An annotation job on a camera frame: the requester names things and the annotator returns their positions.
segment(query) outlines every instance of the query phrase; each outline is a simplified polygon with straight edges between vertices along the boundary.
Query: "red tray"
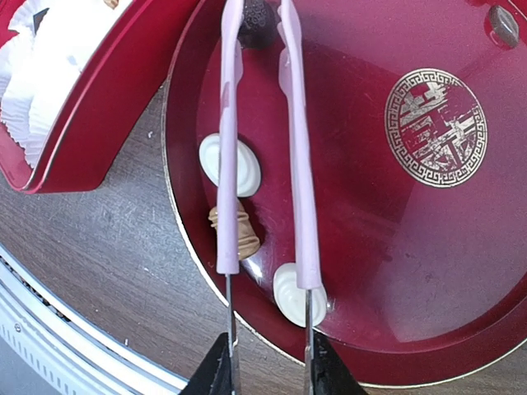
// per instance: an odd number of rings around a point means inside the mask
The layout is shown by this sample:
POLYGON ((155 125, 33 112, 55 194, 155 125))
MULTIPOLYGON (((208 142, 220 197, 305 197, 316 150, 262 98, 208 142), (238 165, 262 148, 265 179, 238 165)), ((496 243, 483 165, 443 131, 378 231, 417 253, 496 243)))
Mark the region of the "red tray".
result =
MULTIPOLYGON (((220 292, 208 223, 216 188, 198 146, 219 124, 222 3, 200 2, 166 97, 180 228, 220 292)), ((527 1, 499 2, 520 26, 514 49, 489 37, 483 2, 295 3, 332 303, 319 330, 376 385, 439 383, 502 358, 527 338, 527 1)), ((263 244, 243 262, 234 301, 256 332, 302 360, 303 330, 273 303, 273 274, 295 259, 281 49, 243 54, 240 139, 263 171, 243 203, 263 244)))
MULTIPOLYGON (((0 124, 0 168, 24 193, 97 188, 142 111, 166 78, 177 40, 195 0, 136 0, 105 37, 55 121, 38 165, 0 124)), ((22 0, 0 10, 0 44, 22 0)))

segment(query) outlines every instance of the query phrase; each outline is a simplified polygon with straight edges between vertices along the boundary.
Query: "wood grain surface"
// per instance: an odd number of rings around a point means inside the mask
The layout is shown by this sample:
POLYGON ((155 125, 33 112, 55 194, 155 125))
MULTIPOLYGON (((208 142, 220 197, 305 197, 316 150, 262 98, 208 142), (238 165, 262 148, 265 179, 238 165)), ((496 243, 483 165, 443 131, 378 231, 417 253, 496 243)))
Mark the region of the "wood grain surface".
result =
MULTIPOLYGON (((87 319, 189 377, 225 328, 226 309, 195 267, 166 191, 158 94, 103 185, 24 196, 0 180, 0 242, 87 319)), ((302 368, 240 330, 245 393, 300 394, 302 368)), ((375 394, 524 394, 527 348, 467 378, 375 394)))

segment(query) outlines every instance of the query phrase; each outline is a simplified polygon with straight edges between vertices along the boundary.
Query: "tan spiral figurine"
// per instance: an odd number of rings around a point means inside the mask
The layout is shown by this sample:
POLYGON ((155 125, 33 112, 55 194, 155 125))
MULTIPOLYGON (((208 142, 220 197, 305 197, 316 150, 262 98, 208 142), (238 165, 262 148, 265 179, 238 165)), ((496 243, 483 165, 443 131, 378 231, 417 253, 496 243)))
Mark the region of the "tan spiral figurine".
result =
MULTIPOLYGON (((217 208, 214 207, 208 213, 208 219, 212 222, 211 227, 217 230, 217 208)), ((249 214, 238 202, 238 259, 243 260, 254 255, 260 248, 260 239, 255 234, 253 226, 249 221, 249 214)))

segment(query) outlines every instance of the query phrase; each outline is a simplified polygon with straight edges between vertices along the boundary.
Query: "pink tongs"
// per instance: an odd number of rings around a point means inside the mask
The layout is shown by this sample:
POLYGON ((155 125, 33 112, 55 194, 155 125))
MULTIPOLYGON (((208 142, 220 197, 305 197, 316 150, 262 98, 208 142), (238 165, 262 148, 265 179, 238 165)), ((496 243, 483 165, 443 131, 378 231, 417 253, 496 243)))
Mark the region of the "pink tongs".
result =
MULTIPOLYGON (((222 17, 222 84, 220 120, 220 181, 217 195, 217 272, 226 276, 229 304, 228 333, 232 393, 240 393, 239 360, 236 350, 236 320, 232 308, 231 276, 240 271, 236 201, 237 113, 236 87, 243 74, 238 32, 243 21, 244 0, 227 0, 222 17)), ((313 320, 311 290, 322 286, 315 195, 310 166, 310 143, 305 116, 304 67, 301 26, 292 0, 278 8, 282 21, 278 31, 286 48, 280 56, 280 87, 287 97, 291 145, 296 270, 298 286, 306 290, 305 390, 313 393, 313 320)))

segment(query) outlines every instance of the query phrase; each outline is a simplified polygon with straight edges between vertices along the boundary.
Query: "gold emblem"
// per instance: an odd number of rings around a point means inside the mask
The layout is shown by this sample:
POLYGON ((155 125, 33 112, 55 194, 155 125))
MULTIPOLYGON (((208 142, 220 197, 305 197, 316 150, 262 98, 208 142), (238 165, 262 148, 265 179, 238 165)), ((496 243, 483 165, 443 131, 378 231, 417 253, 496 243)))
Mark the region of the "gold emblem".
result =
POLYGON ((459 78, 431 68, 397 81, 385 109, 389 146, 416 180, 449 188, 474 175, 487 150, 487 121, 459 78))

